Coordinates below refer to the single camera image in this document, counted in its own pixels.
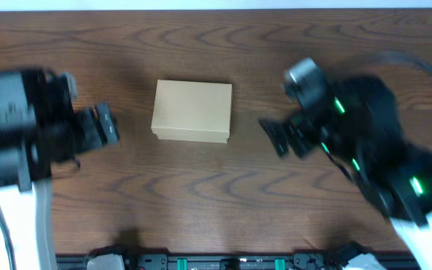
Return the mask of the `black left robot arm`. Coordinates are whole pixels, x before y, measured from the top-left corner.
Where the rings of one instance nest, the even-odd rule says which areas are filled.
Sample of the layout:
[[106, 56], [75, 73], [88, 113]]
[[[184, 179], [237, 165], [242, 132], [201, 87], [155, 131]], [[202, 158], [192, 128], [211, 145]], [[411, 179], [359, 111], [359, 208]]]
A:
[[116, 144], [107, 103], [76, 110], [70, 73], [0, 70], [0, 269], [56, 269], [51, 166]]

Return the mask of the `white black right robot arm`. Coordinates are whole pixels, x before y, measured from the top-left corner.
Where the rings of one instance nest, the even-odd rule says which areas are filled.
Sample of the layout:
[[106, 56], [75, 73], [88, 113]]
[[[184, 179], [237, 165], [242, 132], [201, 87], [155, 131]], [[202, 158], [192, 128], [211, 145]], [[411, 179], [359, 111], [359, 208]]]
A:
[[259, 124], [281, 157], [322, 149], [386, 218], [422, 269], [432, 269], [432, 151], [407, 141], [395, 96], [375, 76], [291, 85], [301, 107]]

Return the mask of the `cardboard box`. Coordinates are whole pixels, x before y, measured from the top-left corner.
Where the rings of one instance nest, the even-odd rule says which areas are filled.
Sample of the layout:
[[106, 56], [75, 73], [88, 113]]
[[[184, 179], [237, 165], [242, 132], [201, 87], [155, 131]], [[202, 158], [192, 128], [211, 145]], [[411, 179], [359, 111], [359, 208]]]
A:
[[159, 79], [151, 130], [159, 140], [228, 143], [230, 84]]

